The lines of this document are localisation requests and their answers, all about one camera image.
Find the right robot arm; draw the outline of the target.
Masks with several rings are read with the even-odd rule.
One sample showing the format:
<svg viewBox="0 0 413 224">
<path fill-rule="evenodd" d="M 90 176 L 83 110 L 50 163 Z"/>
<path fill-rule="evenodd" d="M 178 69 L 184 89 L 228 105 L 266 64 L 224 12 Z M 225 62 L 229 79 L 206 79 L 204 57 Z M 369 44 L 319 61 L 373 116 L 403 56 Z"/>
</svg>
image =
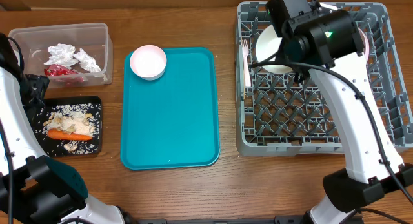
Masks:
<svg viewBox="0 0 413 224">
<path fill-rule="evenodd" d="M 368 82 L 365 39 L 351 15 L 318 0 L 269 0 L 279 48 L 263 66 L 284 65 L 311 78 L 333 117 L 346 167 L 323 178 L 325 197 L 302 223 L 345 223 L 385 194 L 406 192 L 412 165 L 390 141 Z"/>
</svg>

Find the white bowl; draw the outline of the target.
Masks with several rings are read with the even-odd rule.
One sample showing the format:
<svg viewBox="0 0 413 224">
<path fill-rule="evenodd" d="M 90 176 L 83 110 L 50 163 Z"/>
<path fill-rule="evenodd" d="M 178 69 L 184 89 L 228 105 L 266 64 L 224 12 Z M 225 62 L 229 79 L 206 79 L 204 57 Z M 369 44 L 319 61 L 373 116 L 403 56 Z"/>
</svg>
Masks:
<svg viewBox="0 0 413 224">
<path fill-rule="evenodd" d="M 278 37 L 272 25 L 266 27 L 259 35 L 256 46 L 255 55 L 258 62 L 262 62 L 275 54 L 281 44 L 281 37 Z M 265 65 L 263 68 L 273 74 L 286 74 L 292 71 L 290 67 L 284 65 Z"/>
</svg>

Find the white plate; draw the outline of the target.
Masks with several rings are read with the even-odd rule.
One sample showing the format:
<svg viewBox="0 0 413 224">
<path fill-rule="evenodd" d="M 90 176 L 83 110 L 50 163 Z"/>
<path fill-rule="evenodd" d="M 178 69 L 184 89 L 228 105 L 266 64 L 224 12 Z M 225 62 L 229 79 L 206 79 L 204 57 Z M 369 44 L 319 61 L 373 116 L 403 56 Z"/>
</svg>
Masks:
<svg viewBox="0 0 413 224">
<path fill-rule="evenodd" d="M 364 33 L 364 31 L 362 31 L 362 29 L 358 28 L 359 34 L 363 40 L 363 44 L 364 44 L 364 55 L 365 55 L 365 59 L 366 61 L 368 61 L 369 55 L 370 55 L 370 44 L 368 42 L 368 38 L 367 35 Z"/>
</svg>

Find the white plastic fork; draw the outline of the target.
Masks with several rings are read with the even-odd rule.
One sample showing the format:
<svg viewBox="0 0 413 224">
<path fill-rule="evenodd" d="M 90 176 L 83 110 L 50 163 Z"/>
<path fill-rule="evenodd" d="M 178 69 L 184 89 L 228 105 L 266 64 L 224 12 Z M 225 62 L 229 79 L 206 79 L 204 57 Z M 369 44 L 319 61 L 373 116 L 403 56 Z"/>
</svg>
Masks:
<svg viewBox="0 0 413 224">
<path fill-rule="evenodd" d="M 249 45 L 247 40 L 242 40 L 242 54 L 243 54 L 243 75 L 244 75 L 244 84 L 246 87 L 251 87 L 251 77 L 248 67 L 248 55 L 249 55 Z"/>
</svg>

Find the red snack wrapper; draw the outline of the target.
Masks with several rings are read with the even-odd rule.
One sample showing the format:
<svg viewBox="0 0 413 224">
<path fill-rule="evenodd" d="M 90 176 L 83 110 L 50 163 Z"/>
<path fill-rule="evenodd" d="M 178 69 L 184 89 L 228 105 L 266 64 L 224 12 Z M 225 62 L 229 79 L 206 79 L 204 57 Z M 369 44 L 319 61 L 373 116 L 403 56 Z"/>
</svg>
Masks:
<svg viewBox="0 0 413 224">
<path fill-rule="evenodd" d="M 83 77 L 74 77 L 74 75 L 80 74 L 80 72 L 68 69 L 64 66 L 53 64 L 44 69 L 44 73 L 47 77 L 54 76 L 68 76 L 62 79 L 55 79 L 58 83 L 64 83 L 66 86 L 74 86 L 85 82 Z"/>
</svg>

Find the white tissue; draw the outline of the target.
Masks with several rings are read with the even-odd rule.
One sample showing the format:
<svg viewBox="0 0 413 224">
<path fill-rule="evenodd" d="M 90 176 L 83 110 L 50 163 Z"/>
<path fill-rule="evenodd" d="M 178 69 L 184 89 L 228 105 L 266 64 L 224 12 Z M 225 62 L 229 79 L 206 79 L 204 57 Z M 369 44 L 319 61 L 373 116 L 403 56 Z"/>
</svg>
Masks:
<svg viewBox="0 0 413 224">
<path fill-rule="evenodd" d="M 82 69 L 91 73 L 97 73 L 101 71 L 100 66 L 97 64 L 97 61 L 93 57 L 88 55 L 82 48 L 80 48 L 78 53 L 75 53 L 73 57 L 79 61 Z"/>
<path fill-rule="evenodd" d="M 76 48 L 73 45 L 59 43 L 55 46 L 48 47 L 50 54 L 49 60 L 44 65 L 60 65 L 71 69 L 71 66 L 79 61 L 74 58 Z"/>
</svg>

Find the teal plastic tray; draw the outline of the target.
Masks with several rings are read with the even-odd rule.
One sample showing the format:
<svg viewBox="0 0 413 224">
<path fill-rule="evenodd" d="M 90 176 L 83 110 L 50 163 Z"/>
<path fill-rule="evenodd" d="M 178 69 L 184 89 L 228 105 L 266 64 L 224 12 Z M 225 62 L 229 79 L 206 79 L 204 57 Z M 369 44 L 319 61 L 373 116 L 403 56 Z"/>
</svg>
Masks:
<svg viewBox="0 0 413 224">
<path fill-rule="evenodd" d="M 130 170 L 207 167 L 220 155 L 214 56 L 167 48 L 164 74 L 147 81 L 125 59 L 120 159 Z"/>
</svg>

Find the pink bowl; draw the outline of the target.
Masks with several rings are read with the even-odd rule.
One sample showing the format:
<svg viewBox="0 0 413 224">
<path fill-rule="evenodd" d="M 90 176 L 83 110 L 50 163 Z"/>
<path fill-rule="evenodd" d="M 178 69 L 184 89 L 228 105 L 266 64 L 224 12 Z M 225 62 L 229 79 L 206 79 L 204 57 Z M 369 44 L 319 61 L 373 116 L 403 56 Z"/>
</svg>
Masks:
<svg viewBox="0 0 413 224">
<path fill-rule="evenodd" d="M 155 45 L 140 46 L 130 56 L 130 68 L 141 79 L 153 81 L 165 72 L 167 57 L 163 49 Z"/>
</svg>

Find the clear plastic bin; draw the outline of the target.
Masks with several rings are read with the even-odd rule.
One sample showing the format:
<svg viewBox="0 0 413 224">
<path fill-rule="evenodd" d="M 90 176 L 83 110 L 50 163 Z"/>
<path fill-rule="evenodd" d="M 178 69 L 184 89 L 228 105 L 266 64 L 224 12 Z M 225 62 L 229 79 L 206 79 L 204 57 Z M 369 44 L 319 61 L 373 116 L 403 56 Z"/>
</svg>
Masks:
<svg viewBox="0 0 413 224">
<path fill-rule="evenodd" d="M 99 72 L 89 72 L 80 63 L 70 65 L 71 75 L 50 76 L 49 88 L 88 87 L 112 82 L 113 46 L 104 23 L 39 26 L 11 30 L 9 36 L 17 41 L 24 59 L 26 74 L 45 75 L 52 56 L 49 48 L 58 44 L 70 45 L 69 51 L 82 49 L 96 61 Z"/>
</svg>

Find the grey dishwasher rack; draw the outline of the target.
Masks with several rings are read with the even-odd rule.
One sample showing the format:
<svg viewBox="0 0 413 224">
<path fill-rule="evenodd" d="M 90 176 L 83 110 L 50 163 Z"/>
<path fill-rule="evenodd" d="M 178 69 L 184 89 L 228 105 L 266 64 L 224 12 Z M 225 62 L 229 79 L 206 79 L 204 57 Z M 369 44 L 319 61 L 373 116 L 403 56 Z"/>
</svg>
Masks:
<svg viewBox="0 0 413 224">
<path fill-rule="evenodd" d="M 412 111 L 389 14 L 382 3 L 338 2 L 367 36 L 368 80 L 388 136 L 397 151 L 412 148 Z M 340 154 L 332 116 L 312 81 L 297 84 L 293 74 L 250 71 L 244 84 L 244 58 L 236 57 L 237 149 L 244 156 Z"/>
</svg>

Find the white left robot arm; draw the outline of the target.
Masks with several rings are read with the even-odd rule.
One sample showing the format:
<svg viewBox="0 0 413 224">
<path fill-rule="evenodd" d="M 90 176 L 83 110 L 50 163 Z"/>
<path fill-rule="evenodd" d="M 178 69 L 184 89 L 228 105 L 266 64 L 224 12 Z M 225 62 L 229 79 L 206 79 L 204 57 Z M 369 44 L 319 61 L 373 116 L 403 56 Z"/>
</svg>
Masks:
<svg viewBox="0 0 413 224">
<path fill-rule="evenodd" d="M 9 223 L 135 223 L 118 206 L 88 193 L 73 167 L 47 156 L 32 120 L 49 80 L 24 74 L 18 43 L 1 35 L 1 211 Z"/>
</svg>

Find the orange carrot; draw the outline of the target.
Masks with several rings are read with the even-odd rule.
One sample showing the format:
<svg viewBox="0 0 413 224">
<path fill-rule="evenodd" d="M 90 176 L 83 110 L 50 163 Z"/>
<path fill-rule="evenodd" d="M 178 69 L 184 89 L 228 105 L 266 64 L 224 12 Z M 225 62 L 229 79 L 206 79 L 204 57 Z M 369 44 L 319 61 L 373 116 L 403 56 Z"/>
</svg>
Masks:
<svg viewBox="0 0 413 224">
<path fill-rule="evenodd" d="M 90 141 L 92 139 L 92 136 L 63 132 L 57 129 L 48 130 L 47 136 L 51 139 L 69 140 L 69 141 Z"/>
</svg>

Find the peanut shells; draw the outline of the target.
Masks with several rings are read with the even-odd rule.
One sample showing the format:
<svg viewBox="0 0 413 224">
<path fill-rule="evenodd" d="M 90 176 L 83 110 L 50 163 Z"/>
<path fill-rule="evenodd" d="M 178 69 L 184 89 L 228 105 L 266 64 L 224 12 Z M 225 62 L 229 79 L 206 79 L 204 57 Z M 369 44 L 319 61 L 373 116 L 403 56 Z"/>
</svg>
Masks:
<svg viewBox="0 0 413 224">
<path fill-rule="evenodd" d="M 53 112 L 47 121 L 43 123 L 46 128 L 46 134 L 50 129 L 57 129 L 63 132 L 76 133 L 88 136 L 94 136 L 96 126 L 92 122 L 93 115 L 84 112 L 70 112 L 64 114 Z M 63 148 L 68 152 L 75 152 L 79 148 L 80 142 L 87 141 L 69 141 L 64 143 Z"/>
</svg>

